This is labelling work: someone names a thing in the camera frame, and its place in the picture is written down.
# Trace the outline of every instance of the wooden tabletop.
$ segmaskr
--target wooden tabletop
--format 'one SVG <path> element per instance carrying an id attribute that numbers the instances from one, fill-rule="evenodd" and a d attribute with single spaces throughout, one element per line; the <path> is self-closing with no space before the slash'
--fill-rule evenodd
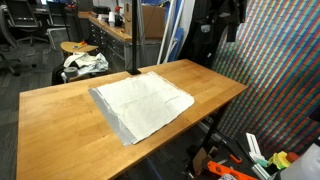
<path id="1" fill-rule="evenodd" d="M 156 72 L 195 103 L 147 139 L 125 147 L 88 89 L 131 77 L 127 72 L 22 92 L 17 179 L 115 178 L 246 89 L 189 60 L 139 70 Z"/>
<path id="2" fill-rule="evenodd" d="M 73 48 L 75 45 L 78 45 L 79 42 L 69 42 L 69 41 L 66 41 L 66 42 L 62 42 L 60 44 L 61 46 L 61 49 L 63 49 L 64 51 L 66 52 L 69 52 L 69 53 L 74 53 L 74 52 L 90 52 L 90 51 L 93 51 L 95 49 L 98 48 L 98 46 L 91 46 L 91 45 L 86 45 L 86 46 L 83 46 L 83 47 L 80 47 L 78 49 L 75 49 Z"/>
<path id="3" fill-rule="evenodd" d="M 109 24 L 107 24 L 104 21 L 99 21 L 95 17 L 89 17 L 89 21 L 101 28 L 104 31 L 107 31 L 109 34 L 111 34 L 113 37 L 125 41 L 125 42 L 131 42 L 132 37 L 125 33 L 124 28 L 122 27 L 110 27 Z"/>
<path id="4" fill-rule="evenodd" d="M 80 19 L 89 19 L 91 17 L 91 11 L 79 11 L 78 12 L 78 17 Z"/>

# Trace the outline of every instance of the box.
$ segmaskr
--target box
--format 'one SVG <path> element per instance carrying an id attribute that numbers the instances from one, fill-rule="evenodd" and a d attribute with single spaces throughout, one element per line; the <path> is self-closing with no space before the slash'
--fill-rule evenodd
<path id="1" fill-rule="evenodd" d="M 144 34 L 146 38 L 162 38 L 165 28 L 165 8 L 142 5 Z M 132 5 L 124 6 L 125 31 L 132 36 Z"/>

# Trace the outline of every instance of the patterned backdrop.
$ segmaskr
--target patterned backdrop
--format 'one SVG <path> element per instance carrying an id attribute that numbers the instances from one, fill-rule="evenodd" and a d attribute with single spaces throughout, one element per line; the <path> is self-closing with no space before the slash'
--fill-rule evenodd
<path id="1" fill-rule="evenodd" d="M 213 69 L 249 88 L 219 129 L 254 133 L 270 149 L 302 153 L 320 136 L 319 0 L 248 1 L 237 41 L 220 42 Z"/>

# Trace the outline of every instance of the yellow object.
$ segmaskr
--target yellow object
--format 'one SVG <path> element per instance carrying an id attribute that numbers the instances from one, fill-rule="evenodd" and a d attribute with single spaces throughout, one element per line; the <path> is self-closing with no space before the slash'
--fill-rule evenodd
<path id="1" fill-rule="evenodd" d="M 77 43 L 76 45 L 73 46 L 74 49 L 80 49 L 83 46 L 88 45 L 85 41 L 81 41 L 80 43 Z"/>
<path id="2" fill-rule="evenodd" d="M 291 163 L 287 160 L 286 156 L 287 153 L 283 151 L 274 153 L 273 156 L 269 159 L 269 163 L 275 164 L 279 170 L 287 168 L 291 165 Z"/>

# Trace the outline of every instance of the stool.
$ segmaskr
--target stool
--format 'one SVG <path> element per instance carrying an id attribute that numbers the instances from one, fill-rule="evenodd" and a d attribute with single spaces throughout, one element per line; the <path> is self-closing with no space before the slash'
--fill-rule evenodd
<path id="1" fill-rule="evenodd" d="M 62 42 L 60 46 L 64 52 L 67 52 L 67 56 L 69 56 L 70 54 L 73 54 L 74 52 L 87 52 L 87 53 L 89 53 L 90 51 L 96 50 L 98 48 L 98 46 L 86 45 L 81 48 L 74 49 L 73 47 L 75 45 L 78 45 L 78 43 L 76 43 L 76 42 Z"/>

